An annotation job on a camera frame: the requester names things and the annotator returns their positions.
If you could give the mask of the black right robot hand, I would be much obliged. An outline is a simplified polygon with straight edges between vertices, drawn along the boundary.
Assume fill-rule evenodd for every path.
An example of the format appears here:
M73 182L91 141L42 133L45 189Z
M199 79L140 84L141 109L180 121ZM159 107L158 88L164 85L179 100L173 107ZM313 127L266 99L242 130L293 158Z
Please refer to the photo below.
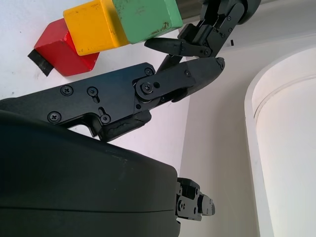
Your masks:
M142 63L0 102L3 237L176 237L215 214L174 167L111 144L212 83L223 58Z

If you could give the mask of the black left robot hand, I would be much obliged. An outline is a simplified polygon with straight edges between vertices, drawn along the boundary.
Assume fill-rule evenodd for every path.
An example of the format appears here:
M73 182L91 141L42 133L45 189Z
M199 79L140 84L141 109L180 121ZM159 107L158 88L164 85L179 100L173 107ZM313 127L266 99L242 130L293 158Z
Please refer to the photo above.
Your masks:
M259 0L202 0L200 21L186 24L176 39L151 38L144 46L167 54L159 71L180 63L183 57L215 57L236 25L248 21Z

